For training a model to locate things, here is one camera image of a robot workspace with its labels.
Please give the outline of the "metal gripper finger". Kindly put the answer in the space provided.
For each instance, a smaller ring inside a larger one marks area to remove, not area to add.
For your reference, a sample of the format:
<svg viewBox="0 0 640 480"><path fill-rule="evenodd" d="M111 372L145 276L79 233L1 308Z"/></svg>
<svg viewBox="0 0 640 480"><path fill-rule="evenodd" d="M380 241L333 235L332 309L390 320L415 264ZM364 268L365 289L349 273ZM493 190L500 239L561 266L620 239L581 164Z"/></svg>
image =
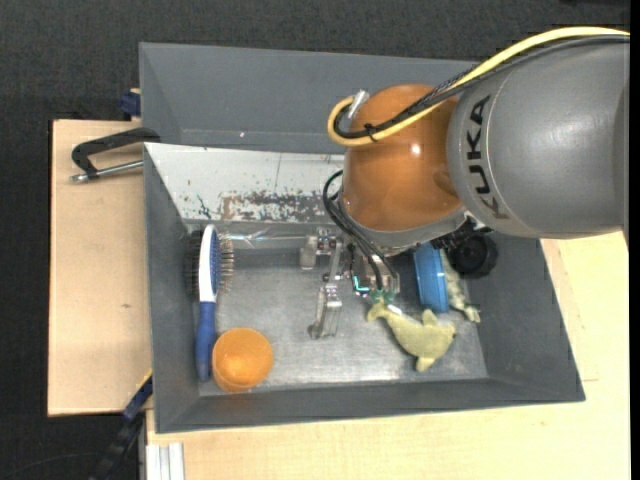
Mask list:
<svg viewBox="0 0 640 480"><path fill-rule="evenodd" d="M336 284L326 284L319 289L314 322L308 327L312 339L335 336L342 310L342 300Z"/></svg>
<svg viewBox="0 0 640 480"><path fill-rule="evenodd" d="M331 255L341 245L342 241L334 235L307 235L299 250L299 266L303 270L312 269L320 256Z"/></svg>

